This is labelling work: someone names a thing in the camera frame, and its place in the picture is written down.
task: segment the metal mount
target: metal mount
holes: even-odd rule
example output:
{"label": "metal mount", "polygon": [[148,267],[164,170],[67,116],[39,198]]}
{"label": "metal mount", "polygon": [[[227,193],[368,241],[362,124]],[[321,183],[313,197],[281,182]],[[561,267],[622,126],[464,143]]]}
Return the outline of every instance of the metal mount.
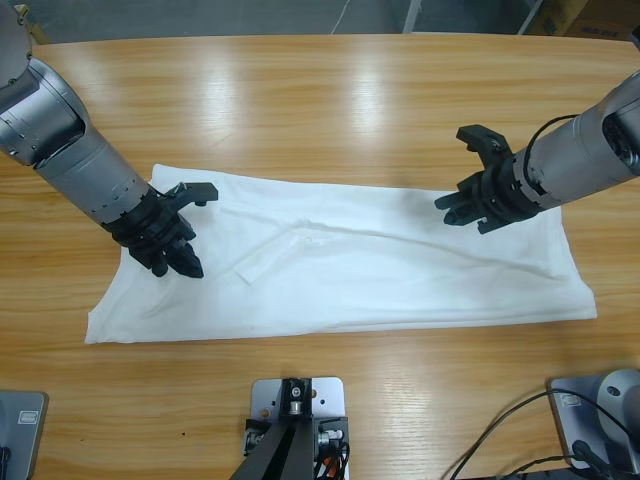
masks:
{"label": "metal mount", "polygon": [[41,392],[0,391],[0,479],[31,478],[49,399]]}
{"label": "metal mount", "polygon": [[[557,378],[551,388],[570,390],[586,396],[603,407],[631,432],[640,432],[640,372],[616,370],[607,375]],[[640,473],[640,453],[627,435],[593,405],[576,395],[557,394],[551,406],[567,455],[591,451],[593,458],[618,471]],[[578,470],[593,464],[571,460]]]}
{"label": "metal mount", "polygon": [[[339,378],[258,380],[253,385],[251,417],[243,439],[247,458],[231,480],[311,480],[332,467],[325,460],[328,453],[342,455],[345,445],[348,452],[348,441],[344,387]],[[333,466],[327,478],[337,473]],[[335,478],[348,480],[348,466],[344,476]]]}

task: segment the floor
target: floor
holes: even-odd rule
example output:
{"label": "floor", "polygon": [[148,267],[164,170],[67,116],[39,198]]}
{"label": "floor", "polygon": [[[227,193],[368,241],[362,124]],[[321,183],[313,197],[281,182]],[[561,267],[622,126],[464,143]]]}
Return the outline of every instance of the floor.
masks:
{"label": "floor", "polygon": [[[10,0],[54,43],[194,35],[400,33],[411,0]],[[415,30],[516,33],[534,0],[422,0]]]}

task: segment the metal base plate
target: metal base plate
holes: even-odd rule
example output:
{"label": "metal base plate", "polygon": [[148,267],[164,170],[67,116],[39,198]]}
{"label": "metal base plate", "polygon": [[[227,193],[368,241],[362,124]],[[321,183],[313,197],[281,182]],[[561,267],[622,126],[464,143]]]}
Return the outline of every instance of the metal base plate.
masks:
{"label": "metal base plate", "polygon": [[46,393],[0,391],[0,445],[11,450],[7,480],[33,475],[48,403]]}
{"label": "metal base plate", "polygon": [[[563,388],[580,393],[596,402],[603,378],[602,375],[557,378],[551,381],[550,386],[551,388]],[[634,449],[629,449],[623,452],[624,455],[620,455],[622,447],[613,444],[605,435],[595,407],[570,394],[553,395],[551,405],[565,452],[573,453],[571,445],[576,440],[583,440],[596,455],[607,463],[615,463],[616,459],[621,456],[631,455],[631,465],[628,465],[627,468],[633,469],[635,465],[640,465],[640,454]],[[571,460],[571,464],[580,470],[589,468],[585,462]]]}
{"label": "metal base plate", "polygon": [[[315,392],[312,395],[311,411],[314,418],[346,417],[344,384],[338,377],[317,377],[311,379]],[[251,418],[274,423],[280,411],[282,379],[257,380],[251,391]],[[349,466],[345,472],[349,480]]]}

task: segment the gray device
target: gray device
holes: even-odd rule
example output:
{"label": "gray device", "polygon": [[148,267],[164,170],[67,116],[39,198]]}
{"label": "gray device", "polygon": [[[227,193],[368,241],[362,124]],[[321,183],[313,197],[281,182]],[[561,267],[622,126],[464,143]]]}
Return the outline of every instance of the gray device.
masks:
{"label": "gray device", "polygon": [[0,151],[31,166],[155,275],[202,277],[178,211],[217,200],[210,183],[160,193],[96,130],[73,89],[31,56],[24,20],[0,0]]}
{"label": "gray device", "polygon": [[[589,398],[629,431],[640,433],[638,370],[624,369],[604,375],[556,378],[549,386]],[[577,442],[584,442],[594,458],[599,458],[616,471],[640,474],[640,452],[625,432],[592,404],[571,393],[561,393],[552,396],[551,405],[567,455],[577,453]],[[592,468],[587,462],[576,459],[571,460],[571,464],[579,470]]]}
{"label": "gray device", "polygon": [[[640,28],[633,38],[640,40]],[[582,114],[549,121],[515,154],[502,135],[481,125],[462,127],[457,137],[478,153],[484,170],[436,200],[448,210],[444,222],[478,220],[486,233],[526,220],[640,175],[640,72]]]}
{"label": "gray device", "polygon": [[0,479],[33,475],[48,403],[46,393],[0,391]]}
{"label": "gray device", "polygon": [[349,480],[349,419],[337,377],[258,380],[231,480]]}

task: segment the robotic arm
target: robotic arm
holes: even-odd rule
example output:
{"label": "robotic arm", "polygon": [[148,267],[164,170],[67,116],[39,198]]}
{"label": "robotic arm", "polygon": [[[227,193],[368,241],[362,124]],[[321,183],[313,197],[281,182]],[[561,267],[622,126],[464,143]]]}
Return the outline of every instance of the robotic arm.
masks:
{"label": "robotic arm", "polygon": [[156,276],[168,267],[203,277],[178,211],[217,200],[210,183],[160,193],[147,184],[91,124],[73,89],[31,57],[23,20],[0,1],[0,151],[34,171],[111,233]]}
{"label": "robotic arm", "polygon": [[480,233],[487,233],[526,220],[640,175],[640,72],[582,114],[551,120],[516,154],[502,135],[480,125],[460,128],[457,137],[478,152],[485,169],[436,200],[437,208],[449,210],[444,222],[478,220]]}

